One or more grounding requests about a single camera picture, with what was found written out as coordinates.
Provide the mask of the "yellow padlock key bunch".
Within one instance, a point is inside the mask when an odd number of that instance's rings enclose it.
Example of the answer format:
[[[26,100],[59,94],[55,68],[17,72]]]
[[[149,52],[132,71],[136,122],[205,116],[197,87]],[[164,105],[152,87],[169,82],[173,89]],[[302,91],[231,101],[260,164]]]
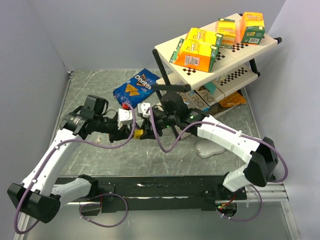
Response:
[[[101,142],[101,138],[102,138],[102,136],[101,135],[99,135],[98,137],[97,137],[97,139],[95,140],[95,144],[100,144],[100,142]]]

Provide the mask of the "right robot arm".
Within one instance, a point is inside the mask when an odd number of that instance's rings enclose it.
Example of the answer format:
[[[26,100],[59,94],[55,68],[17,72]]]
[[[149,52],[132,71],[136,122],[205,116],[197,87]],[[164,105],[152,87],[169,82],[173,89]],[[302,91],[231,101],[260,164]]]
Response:
[[[175,92],[162,96],[162,109],[152,109],[149,103],[140,103],[137,107],[144,119],[139,139],[159,140],[163,129],[176,126],[182,133],[212,141],[244,161],[243,166],[228,172],[218,187],[223,199],[230,199],[247,185],[265,187],[271,180],[279,162],[272,139],[259,139],[234,130],[198,108],[189,108]]]

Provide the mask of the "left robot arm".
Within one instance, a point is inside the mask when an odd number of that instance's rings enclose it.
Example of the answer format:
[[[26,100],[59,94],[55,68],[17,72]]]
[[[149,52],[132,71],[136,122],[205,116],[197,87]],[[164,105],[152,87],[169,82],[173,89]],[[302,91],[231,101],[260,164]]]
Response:
[[[109,134],[112,141],[133,137],[126,129],[127,125],[135,126],[133,107],[126,103],[125,109],[120,108],[113,118],[108,118],[105,116],[108,104],[105,98],[88,95],[84,105],[64,116],[37,166],[20,184],[12,183],[7,190],[17,212],[48,223],[66,204],[79,198],[93,201],[98,197],[98,180],[85,174],[60,186],[55,183],[73,152],[86,143],[91,133]]]

